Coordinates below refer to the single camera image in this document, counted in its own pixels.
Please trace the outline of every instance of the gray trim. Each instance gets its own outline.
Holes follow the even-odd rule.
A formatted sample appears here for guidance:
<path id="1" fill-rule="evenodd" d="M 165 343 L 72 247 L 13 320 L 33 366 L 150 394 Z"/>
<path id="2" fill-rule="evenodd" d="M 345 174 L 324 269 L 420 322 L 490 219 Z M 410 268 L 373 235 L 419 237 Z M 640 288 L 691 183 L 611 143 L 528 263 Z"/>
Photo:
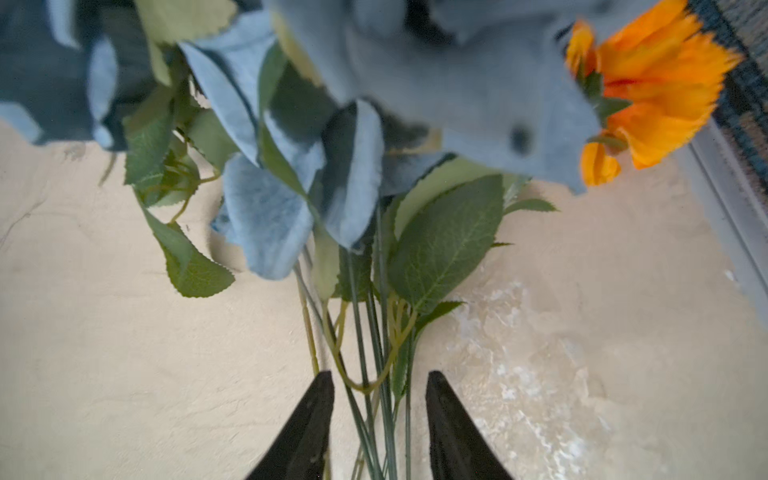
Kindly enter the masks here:
<path id="1" fill-rule="evenodd" d="M 675 157 L 733 261 L 742 291 L 768 328 L 768 216 L 760 201 L 713 121 Z"/>

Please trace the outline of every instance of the flower bouquet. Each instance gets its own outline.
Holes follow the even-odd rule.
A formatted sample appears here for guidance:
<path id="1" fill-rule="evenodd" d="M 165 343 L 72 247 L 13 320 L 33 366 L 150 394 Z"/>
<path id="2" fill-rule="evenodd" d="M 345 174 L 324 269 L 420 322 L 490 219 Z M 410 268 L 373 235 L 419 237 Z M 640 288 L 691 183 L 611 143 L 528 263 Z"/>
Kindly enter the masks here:
<path id="1" fill-rule="evenodd" d="M 235 280 L 179 224 L 200 185 L 221 179 L 212 228 L 257 275 L 295 275 L 313 370 L 316 330 L 343 379 L 355 477 L 410 478 L 419 336 L 508 245 L 495 239 L 505 215 L 555 210 L 519 200 L 525 185 L 582 194 L 618 175 L 622 151 L 657 164 L 704 125 L 738 63 L 684 0 L 655 3 L 17 0 L 0 9 L 0 115 L 34 144 L 127 151 L 125 184 L 183 296 Z M 360 379 L 341 353 L 350 310 Z M 327 394 L 324 381 L 307 395 Z"/>

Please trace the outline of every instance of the orange flower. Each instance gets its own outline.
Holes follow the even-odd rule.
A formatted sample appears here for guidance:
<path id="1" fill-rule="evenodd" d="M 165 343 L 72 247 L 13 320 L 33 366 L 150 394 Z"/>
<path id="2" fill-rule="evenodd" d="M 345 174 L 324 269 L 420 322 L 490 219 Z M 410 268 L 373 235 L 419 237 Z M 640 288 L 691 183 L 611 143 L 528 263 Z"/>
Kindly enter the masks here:
<path id="1" fill-rule="evenodd" d="M 566 65 L 578 78 L 602 75 L 602 97 L 631 102 L 607 118 L 601 136 L 612 153 L 628 148 L 636 168 L 658 164 L 693 138 L 712 114 L 725 74 L 740 61 L 701 33 L 686 7 L 686 0 L 662 0 L 598 47 L 589 25 L 574 26 Z M 620 171 L 603 144 L 588 144 L 581 166 L 590 186 Z"/>

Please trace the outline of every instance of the patterned carpet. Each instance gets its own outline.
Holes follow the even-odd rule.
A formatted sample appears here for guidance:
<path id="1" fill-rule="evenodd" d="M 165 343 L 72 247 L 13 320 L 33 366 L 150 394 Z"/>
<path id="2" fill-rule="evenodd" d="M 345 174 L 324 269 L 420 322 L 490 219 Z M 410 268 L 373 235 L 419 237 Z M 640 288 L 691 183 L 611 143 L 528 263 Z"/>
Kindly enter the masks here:
<path id="1" fill-rule="evenodd" d="M 689 0 L 708 31 L 745 60 L 733 70 L 715 112 L 715 121 L 768 209 L 768 2 Z"/>

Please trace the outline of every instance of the floor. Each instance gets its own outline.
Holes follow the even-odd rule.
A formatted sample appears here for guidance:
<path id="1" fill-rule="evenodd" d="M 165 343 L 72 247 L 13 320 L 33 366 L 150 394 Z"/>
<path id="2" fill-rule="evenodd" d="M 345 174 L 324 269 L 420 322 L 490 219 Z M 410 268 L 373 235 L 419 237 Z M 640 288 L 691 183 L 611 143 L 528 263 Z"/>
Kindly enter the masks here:
<path id="1" fill-rule="evenodd" d="M 98 186 L 107 162 L 0 125 L 0 478 L 242 478 L 312 377 L 295 282 L 259 280 L 210 233 L 209 184 L 182 224 L 237 282 L 181 298 L 121 165 Z M 534 189 L 560 212 L 508 217 L 514 245 L 419 345 L 414 478 L 431 478 L 431 369 L 521 480 L 765 478 L 768 331 L 675 161 L 583 197 Z"/>

